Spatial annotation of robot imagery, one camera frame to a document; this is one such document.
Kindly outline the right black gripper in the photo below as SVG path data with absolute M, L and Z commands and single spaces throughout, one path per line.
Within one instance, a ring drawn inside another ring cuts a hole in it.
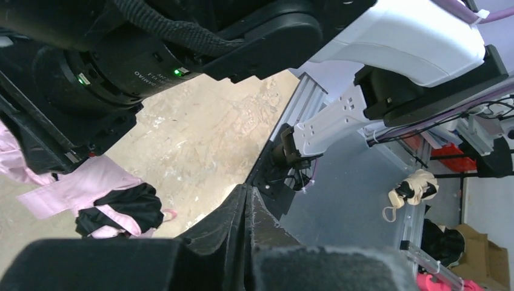
M 44 44 L 1 49 L 1 119 L 37 174 L 68 174 L 136 125 L 138 99 L 114 89 L 89 53 Z

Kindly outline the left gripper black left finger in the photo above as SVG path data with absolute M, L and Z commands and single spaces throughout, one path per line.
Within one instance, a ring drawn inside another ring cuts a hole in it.
M 247 185 L 174 239 L 42 239 L 23 249 L 2 290 L 229 290 L 244 268 Z

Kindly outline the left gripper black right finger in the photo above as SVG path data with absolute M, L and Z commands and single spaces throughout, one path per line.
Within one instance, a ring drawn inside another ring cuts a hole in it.
M 248 290 L 418 290 L 399 251 L 304 246 L 279 225 L 257 188 L 247 198 Z

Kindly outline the pink umbrella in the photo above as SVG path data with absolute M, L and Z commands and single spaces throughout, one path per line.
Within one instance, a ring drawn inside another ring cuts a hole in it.
M 17 197 L 37 219 L 71 211 L 75 231 L 83 238 L 149 238 L 177 216 L 174 210 L 163 209 L 153 186 L 105 155 L 86 160 L 67 175 L 36 174 L 5 124 L 1 124 L 1 174 L 37 186 Z

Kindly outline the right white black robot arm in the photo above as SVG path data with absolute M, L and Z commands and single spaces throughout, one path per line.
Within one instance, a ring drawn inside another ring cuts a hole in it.
M 470 1 L 2 1 L 1 121 L 37 174 L 74 172 L 136 124 L 142 102 L 199 75 L 241 82 L 351 61 L 356 99 L 282 134 L 303 169 L 381 120 L 414 125 L 508 76 Z

